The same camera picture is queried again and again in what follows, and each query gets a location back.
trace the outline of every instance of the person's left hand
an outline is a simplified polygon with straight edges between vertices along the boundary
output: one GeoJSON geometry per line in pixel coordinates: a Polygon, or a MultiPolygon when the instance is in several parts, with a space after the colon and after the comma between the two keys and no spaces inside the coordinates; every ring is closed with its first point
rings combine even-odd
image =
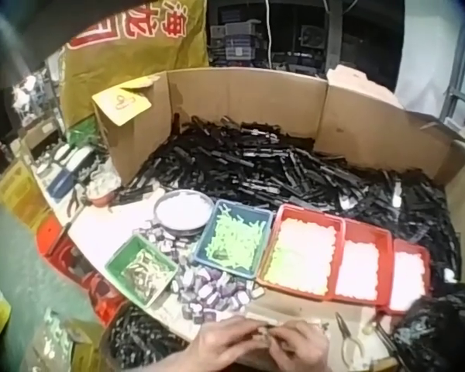
{"type": "Polygon", "coordinates": [[[206,323],[182,352],[181,362],[188,372],[223,370],[244,354],[268,347],[265,340],[252,338],[252,334],[265,325],[242,316],[206,323]]]}

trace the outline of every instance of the red tray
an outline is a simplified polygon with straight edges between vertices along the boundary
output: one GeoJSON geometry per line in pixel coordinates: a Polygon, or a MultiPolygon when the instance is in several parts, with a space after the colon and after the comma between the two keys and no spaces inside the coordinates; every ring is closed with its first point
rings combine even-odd
{"type": "MultiPolygon", "coordinates": [[[[430,262],[431,257],[429,255],[429,251],[418,244],[412,244],[405,240],[395,239],[394,240],[394,252],[406,252],[412,254],[418,254],[422,260],[424,261],[424,274],[422,275],[422,279],[424,281],[424,289],[425,289],[425,296],[430,295],[430,285],[431,285],[431,270],[430,270],[430,262]]],[[[393,281],[391,281],[391,290],[389,293],[389,301],[391,300],[391,292],[393,289],[393,281]]],[[[404,315],[406,312],[392,310],[389,308],[389,301],[387,304],[382,308],[384,312],[389,315],[404,315]]]]}
{"type": "MultiPolygon", "coordinates": [[[[351,298],[336,294],[336,286],[334,287],[333,299],[335,301],[361,304],[367,306],[384,306],[389,303],[391,298],[391,286],[393,280],[394,269],[394,254],[393,254],[393,238],[391,232],[386,229],[369,225],[367,223],[358,222],[353,219],[345,219],[346,234],[345,242],[351,240],[355,243],[373,243],[379,251],[379,261],[377,269],[377,298],[375,300],[363,300],[360,298],[351,298]]],[[[337,273],[343,263],[343,254],[338,262],[337,273]]]]}
{"type": "Polygon", "coordinates": [[[269,243],[267,245],[267,248],[265,249],[265,252],[263,253],[263,259],[260,264],[260,270],[257,275],[257,282],[263,285],[264,287],[271,288],[275,291],[284,292],[289,295],[308,298],[312,300],[330,301],[331,294],[334,293],[334,290],[336,288],[337,269],[339,268],[337,263],[341,262],[341,254],[343,252],[344,244],[344,231],[345,223],[344,220],[340,217],[327,215],[321,212],[310,211],[308,209],[304,209],[296,205],[283,204],[277,211],[276,219],[274,220],[274,225],[270,234],[269,243]],[[279,230],[281,229],[281,223],[285,219],[299,219],[303,222],[315,222],[320,226],[333,226],[336,230],[336,248],[334,251],[334,255],[332,256],[331,274],[328,278],[326,294],[316,295],[308,292],[298,291],[293,288],[283,287],[281,285],[270,283],[264,280],[265,273],[267,272],[267,269],[270,266],[270,262],[272,261],[272,253],[274,251],[274,246],[277,242],[279,230]]]}

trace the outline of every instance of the green floor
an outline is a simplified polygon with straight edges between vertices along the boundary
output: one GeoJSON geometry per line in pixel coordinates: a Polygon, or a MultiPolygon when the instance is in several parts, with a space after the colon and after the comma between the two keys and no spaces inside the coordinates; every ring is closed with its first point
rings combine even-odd
{"type": "Polygon", "coordinates": [[[0,206],[0,290],[12,306],[4,365],[15,372],[45,308],[95,320],[88,296],[51,269],[36,251],[33,235],[0,206]]]}

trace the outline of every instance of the forearm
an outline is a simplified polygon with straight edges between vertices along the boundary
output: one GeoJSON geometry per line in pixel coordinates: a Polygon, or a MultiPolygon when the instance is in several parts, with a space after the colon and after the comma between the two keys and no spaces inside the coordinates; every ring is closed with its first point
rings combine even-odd
{"type": "Polygon", "coordinates": [[[183,363],[182,353],[174,353],[158,363],[145,367],[124,370],[124,372],[186,372],[188,369],[183,363]]]}

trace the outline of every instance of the hand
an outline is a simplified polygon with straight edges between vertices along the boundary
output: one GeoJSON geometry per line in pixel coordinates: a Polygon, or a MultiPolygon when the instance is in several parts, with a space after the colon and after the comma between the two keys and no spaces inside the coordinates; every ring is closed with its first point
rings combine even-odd
{"type": "Polygon", "coordinates": [[[234,316],[204,324],[196,338],[182,352],[186,372],[223,370],[244,354],[268,347],[265,340],[251,336],[264,322],[234,316]]]}
{"type": "Polygon", "coordinates": [[[269,330],[269,352],[282,372],[326,372],[329,341],[315,325],[290,321],[269,330]]]}

